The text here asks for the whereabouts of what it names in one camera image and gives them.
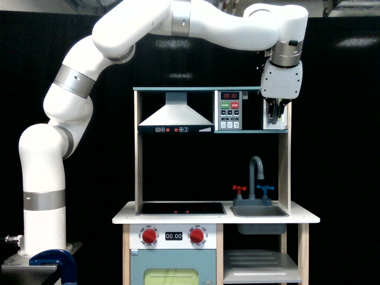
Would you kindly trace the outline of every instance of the lower shelf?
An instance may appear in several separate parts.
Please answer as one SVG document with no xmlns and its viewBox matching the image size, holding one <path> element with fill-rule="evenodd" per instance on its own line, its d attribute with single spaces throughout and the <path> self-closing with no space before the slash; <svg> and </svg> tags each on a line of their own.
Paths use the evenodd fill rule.
<svg viewBox="0 0 380 285">
<path fill-rule="evenodd" d="M 298 266 L 276 251 L 224 251 L 224 284 L 300 283 Z"/>
</svg>

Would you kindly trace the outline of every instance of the blue shelf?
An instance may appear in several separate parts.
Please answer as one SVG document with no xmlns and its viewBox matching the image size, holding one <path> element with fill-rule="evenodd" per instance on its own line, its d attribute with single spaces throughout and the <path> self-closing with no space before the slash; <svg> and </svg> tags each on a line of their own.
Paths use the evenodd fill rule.
<svg viewBox="0 0 380 285">
<path fill-rule="evenodd" d="M 215 134 L 286 134 L 287 129 L 255 129 L 248 131 L 214 131 Z"/>
<path fill-rule="evenodd" d="M 223 90 L 248 90 L 248 91 L 258 91 L 260 87 L 249 86 L 249 87 L 133 87 L 134 91 L 223 91 Z"/>
</svg>

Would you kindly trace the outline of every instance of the oven knob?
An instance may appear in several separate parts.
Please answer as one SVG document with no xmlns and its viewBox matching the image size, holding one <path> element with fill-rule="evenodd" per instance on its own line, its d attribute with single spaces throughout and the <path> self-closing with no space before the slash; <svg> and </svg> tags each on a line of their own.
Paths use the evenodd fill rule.
<svg viewBox="0 0 380 285">
<path fill-rule="evenodd" d="M 190 233 L 190 240 L 193 243 L 201 243 L 203 240 L 203 232 L 200 229 L 192 230 Z"/>
<path fill-rule="evenodd" d="M 146 243 L 153 243 L 156 240 L 156 232 L 152 229 L 148 229 L 142 233 L 142 240 Z"/>
</svg>

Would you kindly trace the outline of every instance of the range hood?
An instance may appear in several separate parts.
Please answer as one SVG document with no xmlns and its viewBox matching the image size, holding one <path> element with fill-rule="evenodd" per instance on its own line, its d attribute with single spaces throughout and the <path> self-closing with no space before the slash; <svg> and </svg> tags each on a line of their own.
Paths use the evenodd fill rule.
<svg viewBox="0 0 380 285">
<path fill-rule="evenodd" d="M 139 134 L 213 131 L 214 124 L 188 106 L 186 92 L 166 92 L 166 104 L 138 126 Z"/>
</svg>

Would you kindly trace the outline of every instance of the wooden leg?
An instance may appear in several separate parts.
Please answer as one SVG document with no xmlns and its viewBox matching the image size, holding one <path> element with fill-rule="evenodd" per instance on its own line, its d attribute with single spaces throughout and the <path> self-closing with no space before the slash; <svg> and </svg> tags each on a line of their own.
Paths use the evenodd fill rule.
<svg viewBox="0 0 380 285">
<path fill-rule="evenodd" d="M 223 224 L 216 225 L 216 285 L 223 285 Z"/>
<path fill-rule="evenodd" d="M 287 232 L 284 232 L 279 237 L 280 252 L 285 254 L 287 252 Z"/>
<path fill-rule="evenodd" d="M 129 225 L 123 224 L 123 285 L 129 285 Z"/>
<path fill-rule="evenodd" d="M 298 224 L 298 273 L 302 282 L 309 284 L 309 224 Z"/>
</svg>

